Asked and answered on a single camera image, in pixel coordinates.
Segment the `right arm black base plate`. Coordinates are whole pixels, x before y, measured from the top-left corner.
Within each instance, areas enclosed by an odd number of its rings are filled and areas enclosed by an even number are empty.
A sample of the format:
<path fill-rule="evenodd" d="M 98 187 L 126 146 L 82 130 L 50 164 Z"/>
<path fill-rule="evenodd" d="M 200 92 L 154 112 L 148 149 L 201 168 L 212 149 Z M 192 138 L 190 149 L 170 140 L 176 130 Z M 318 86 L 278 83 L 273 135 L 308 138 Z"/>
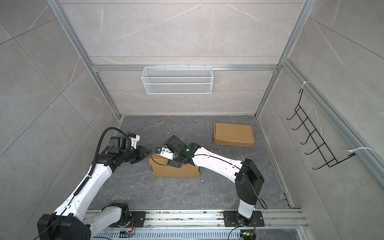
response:
<path fill-rule="evenodd" d="M 224 222 L 226 227 L 264 227 L 264 217 L 261 211 L 253 211 L 250 219 L 240 215 L 237 211 L 224 211 Z"/>

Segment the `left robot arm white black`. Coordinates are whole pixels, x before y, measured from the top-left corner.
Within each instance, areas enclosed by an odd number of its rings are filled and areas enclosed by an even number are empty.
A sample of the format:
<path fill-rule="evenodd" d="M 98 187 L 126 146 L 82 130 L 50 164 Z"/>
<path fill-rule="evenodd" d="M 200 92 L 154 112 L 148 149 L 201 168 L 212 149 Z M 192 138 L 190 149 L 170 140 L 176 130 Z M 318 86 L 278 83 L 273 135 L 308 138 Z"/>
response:
<path fill-rule="evenodd" d="M 135 164 L 152 154 L 138 145 L 139 136 L 111 137 L 109 145 L 96 151 L 89 173 L 71 195 L 52 213 L 38 220 L 38 240 L 90 240 L 111 225 L 134 226 L 127 204 L 112 203 L 96 215 L 86 218 L 86 212 L 103 184 L 123 163 Z"/>

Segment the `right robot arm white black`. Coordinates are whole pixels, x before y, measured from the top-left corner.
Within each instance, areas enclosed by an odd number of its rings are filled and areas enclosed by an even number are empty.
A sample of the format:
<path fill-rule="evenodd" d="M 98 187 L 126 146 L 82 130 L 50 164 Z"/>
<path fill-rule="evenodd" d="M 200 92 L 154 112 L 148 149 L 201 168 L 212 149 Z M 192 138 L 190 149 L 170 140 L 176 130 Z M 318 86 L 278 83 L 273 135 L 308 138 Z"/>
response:
<path fill-rule="evenodd" d="M 175 135 L 165 141 L 162 147 L 157 148 L 156 153 L 168 159 L 168 165 L 171 167 L 181 168 L 182 165 L 190 164 L 226 177 L 235 184 L 236 194 L 240 199 L 237 210 L 238 222 L 246 225 L 252 221 L 265 181 L 252 160 L 228 159 L 198 144 L 186 145 Z"/>

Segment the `brown cardboard box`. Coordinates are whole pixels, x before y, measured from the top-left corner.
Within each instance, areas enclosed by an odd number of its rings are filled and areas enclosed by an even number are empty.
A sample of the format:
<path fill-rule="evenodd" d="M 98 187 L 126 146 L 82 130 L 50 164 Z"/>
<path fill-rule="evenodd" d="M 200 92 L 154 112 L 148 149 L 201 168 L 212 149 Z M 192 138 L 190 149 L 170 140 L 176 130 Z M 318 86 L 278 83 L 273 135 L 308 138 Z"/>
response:
<path fill-rule="evenodd" d="M 154 177 L 199 178 L 200 168 L 190 164 L 175 168 L 168 165 L 168 160 L 158 154 L 149 157 L 149 163 Z"/>
<path fill-rule="evenodd" d="M 214 144 L 252 148 L 255 142 L 251 125 L 214 123 Z"/>

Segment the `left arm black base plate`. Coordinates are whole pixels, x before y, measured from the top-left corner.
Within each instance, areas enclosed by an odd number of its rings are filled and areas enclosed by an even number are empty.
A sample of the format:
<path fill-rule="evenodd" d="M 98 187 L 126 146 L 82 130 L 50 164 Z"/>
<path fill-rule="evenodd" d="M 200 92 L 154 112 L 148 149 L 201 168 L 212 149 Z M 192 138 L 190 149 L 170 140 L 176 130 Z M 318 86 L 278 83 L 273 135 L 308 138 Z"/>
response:
<path fill-rule="evenodd" d="M 122 219 L 117 225 L 120 228 L 142 228 L 146 219 L 145 211 L 133 211 L 129 213 L 122 213 Z"/>

